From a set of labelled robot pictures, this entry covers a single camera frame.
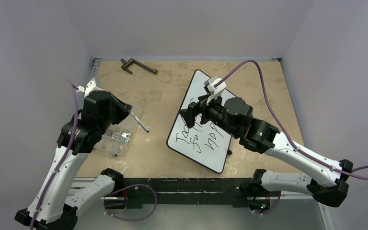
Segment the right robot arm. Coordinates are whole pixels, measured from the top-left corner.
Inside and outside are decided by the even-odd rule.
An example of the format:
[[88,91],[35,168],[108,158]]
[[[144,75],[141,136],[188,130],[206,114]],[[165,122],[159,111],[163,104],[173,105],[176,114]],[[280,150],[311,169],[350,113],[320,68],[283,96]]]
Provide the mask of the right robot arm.
[[277,173],[258,169],[247,186],[240,186],[242,192],[257,196],[275,191],[306,194],[329,207],[339,207],[346,199],[349,185],[347,175],[353,163],[348,160],[327,159],[292,140],[276,126],[253,117],[253,108],[242,98],[233,97],[222,103],[222,98],[206,102],[191,102],[179,110],[185,124],[192,128],[196,117],[201,124],[211,122],[221,128],[245,149],[279,159],[300,173]]

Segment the white whiteboard black frame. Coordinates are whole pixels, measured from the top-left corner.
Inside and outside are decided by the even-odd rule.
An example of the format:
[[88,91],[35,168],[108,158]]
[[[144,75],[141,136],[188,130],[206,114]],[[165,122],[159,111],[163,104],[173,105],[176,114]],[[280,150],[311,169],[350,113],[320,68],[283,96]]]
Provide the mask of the white whiteboard black frame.
[[[204,82],[210,77],[202,70],[195,70],[179,109],[185,109],[198,97],[206,94]],[[215,173],[222,173],[230,148],[231,136],[212,122],[200,124],[201,115],[195,118],[195,125],[188,128],[177,113],[168,134],[166,145],[169,149],[191,159]]]

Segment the white whiteboard marker pen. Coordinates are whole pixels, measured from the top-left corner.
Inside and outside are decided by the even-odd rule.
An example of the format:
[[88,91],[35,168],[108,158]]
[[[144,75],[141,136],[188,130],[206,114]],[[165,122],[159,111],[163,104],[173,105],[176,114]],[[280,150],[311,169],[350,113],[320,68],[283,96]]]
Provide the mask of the white whiteboard marker pen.
[[141,126],[141,125],[145,125],[140,119],[139,117],[133,112],[133,110],[130,110],[130,115],[134,118],[134,120]]

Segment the clear plastic screw box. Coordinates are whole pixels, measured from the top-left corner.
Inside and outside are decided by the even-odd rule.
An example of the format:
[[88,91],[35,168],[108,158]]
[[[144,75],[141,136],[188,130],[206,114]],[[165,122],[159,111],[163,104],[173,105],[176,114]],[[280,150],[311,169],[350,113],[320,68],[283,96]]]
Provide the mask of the clear plastic screw box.
[[121,123],[109,126],[102,135],[102,139],[95,144],[94,149],[112,156],[122,156],[139,126],[135,118],[129,115]]

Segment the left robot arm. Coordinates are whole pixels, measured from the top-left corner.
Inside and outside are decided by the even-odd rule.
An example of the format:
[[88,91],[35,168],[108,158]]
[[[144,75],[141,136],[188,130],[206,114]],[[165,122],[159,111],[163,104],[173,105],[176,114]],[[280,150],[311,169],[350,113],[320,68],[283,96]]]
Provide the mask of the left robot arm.
[[132,105],[111,92],[88,93],[82,108],[75,109],[61,129],[52,165],[39,193],[28,208],[17,211],[14,219],[29,229],[73,229],[83,205],[88,203],[82,197],[67,199],[74,178],[105,131],[125,120],[131,110]]

